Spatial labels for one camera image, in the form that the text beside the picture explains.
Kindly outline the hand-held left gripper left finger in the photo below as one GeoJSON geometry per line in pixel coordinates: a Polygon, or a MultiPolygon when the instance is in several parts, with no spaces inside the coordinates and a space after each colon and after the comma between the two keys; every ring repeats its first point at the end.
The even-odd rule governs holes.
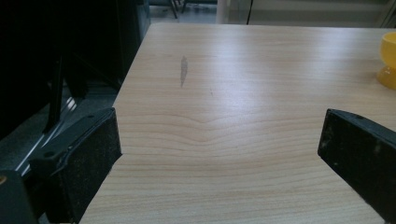
{"type": "Polygon", "coordinates": [[[113,107],[80,119],[29,159],[34,213],[54,223],[78,224],[120,156],[113,107]]]}

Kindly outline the black chair legs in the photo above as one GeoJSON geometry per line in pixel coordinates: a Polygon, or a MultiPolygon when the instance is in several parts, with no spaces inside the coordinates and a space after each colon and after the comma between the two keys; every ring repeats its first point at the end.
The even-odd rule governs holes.
{"type": "MultiPolygon", "coordinates": [[[[177,3],[179,0],[148,0],[150,6],[155,7],[170,7],[174,17],[177,18],[177,3]]],[[[218,0],[183,0],[181,12],[185,11],[187,4],[206,4],[206,5],[216,5],[218,0]]]]}

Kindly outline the yellow plastic cup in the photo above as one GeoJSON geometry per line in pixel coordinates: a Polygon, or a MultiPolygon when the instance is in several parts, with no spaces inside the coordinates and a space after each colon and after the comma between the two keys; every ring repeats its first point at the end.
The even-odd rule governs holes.
{"type": "Polygon", "coordinates": [[[396,32],[382,36],[379,54],[384,67],[378,71],[376,79],[383,86],[396,90],[396,32]]]}

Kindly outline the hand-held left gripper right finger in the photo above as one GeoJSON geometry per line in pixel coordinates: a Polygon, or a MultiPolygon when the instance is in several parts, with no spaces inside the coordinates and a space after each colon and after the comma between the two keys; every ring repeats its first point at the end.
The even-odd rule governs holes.
{"type": "Polygon", "coordinates": [[[387,222],[396,222],[396,132],[329,109],[318,155],[387,222]]]}

